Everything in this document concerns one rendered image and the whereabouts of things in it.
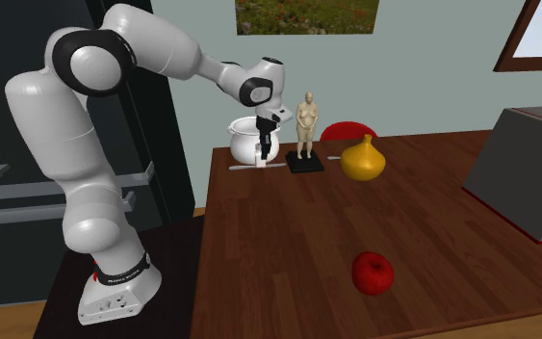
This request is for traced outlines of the grey box with red trim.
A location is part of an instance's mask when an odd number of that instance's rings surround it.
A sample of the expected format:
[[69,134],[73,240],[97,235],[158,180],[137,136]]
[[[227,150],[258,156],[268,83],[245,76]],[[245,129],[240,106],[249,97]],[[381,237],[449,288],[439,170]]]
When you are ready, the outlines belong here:
[[502,111],[463,190],[542,244],[542,107]]

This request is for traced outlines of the white round pot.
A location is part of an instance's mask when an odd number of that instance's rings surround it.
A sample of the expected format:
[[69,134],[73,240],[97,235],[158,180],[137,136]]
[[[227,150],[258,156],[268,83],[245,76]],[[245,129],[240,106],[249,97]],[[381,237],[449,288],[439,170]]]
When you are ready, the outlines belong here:
[[232,121],[227,127],[227,132],[232,135],[231,154],[236,161],[245,165],[255,164],[255,145],[260,142],[256,118],[257,116],[241,117]]

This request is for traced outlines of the red apple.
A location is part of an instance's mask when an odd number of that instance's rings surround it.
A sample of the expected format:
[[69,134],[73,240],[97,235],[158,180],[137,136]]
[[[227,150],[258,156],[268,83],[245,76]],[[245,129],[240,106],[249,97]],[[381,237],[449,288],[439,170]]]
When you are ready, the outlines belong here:
[[386,292],[395,278],[391,263],[384,256],[371,251],[361,252],[355,257],[351,275],[354,287],[369,296]]

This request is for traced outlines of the dark robot stand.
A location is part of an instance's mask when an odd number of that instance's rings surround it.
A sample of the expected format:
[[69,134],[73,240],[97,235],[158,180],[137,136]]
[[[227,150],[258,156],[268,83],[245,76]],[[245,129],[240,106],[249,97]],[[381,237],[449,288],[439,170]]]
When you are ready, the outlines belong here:
[[141,231],[162,286],[140,314],[83,326],[77,309],[93,260],[64,255],[33,339],[190,339],[204,218],[202,216]]

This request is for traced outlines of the yellow gourd-shaped vase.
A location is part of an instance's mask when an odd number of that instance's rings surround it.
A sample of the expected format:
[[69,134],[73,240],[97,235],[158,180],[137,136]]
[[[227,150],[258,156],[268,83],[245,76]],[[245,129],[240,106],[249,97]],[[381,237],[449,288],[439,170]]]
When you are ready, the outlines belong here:
[[340,165],[347,177],[356,181],[377,178],[386,167],[386,159],[372,144],[373,136],[365,134],[361,143],[345,149]]

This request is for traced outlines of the red round chair back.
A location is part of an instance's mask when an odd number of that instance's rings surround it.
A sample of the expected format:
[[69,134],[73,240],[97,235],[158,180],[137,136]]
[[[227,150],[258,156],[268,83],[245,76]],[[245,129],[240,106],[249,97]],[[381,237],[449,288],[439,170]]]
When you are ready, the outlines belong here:
[[376,132],[369,126],[356,121],[340,121],[327,126],[320,137],[321,142],[363,139],[365,135],[377,137]]

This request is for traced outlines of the silver knife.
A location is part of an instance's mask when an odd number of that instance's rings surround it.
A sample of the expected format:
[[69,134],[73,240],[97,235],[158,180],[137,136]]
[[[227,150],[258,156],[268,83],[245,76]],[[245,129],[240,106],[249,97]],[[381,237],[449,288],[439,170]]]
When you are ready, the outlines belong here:
[[230,166],[229,170],[249,170],[249,169],[265,169],[265,168],[278,168],[278,167],[284,167],[286,166],[286,163],[272,163],[272,164],[265,164],[263,166],[257,166],[257,165],[236,165],[236,166]]

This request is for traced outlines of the flower meadow wall picture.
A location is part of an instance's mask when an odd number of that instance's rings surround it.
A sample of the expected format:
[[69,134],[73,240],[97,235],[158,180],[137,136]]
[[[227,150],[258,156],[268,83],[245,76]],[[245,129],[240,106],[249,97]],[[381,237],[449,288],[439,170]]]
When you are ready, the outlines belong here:
[[380,0],[235,0],[239,36],[370,35]]

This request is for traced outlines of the beige figure on black base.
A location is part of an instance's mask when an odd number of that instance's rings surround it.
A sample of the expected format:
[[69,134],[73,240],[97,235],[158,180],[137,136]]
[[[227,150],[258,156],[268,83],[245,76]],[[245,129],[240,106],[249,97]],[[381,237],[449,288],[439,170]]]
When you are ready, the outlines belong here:
[[318,106],[313,101],[313,93],[309,91],[305,94],[304,101],[297,105],[297,149],[286,155],[291,173],[324,171],[322,161],[313,150],[318,119]]

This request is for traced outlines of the brown framed window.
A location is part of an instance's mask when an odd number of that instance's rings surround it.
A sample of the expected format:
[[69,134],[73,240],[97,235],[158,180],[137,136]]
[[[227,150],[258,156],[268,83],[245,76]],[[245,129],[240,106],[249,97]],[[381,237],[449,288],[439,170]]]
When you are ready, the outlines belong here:
[[494,71],[542,71],[542,0],[526,0]]

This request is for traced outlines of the brown wooden table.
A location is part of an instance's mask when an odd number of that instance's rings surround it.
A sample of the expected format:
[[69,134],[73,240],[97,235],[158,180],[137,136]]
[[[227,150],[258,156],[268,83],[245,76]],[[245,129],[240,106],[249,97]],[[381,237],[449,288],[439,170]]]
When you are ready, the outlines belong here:
[[[380,137],[378,178],[346,177],[344,141],[324,171],[230,170],[212,155],[190,339],[410,339],[542,314],[542,245],[465,193],[484,131]],[[355,257],[395,278],[369,296]]]

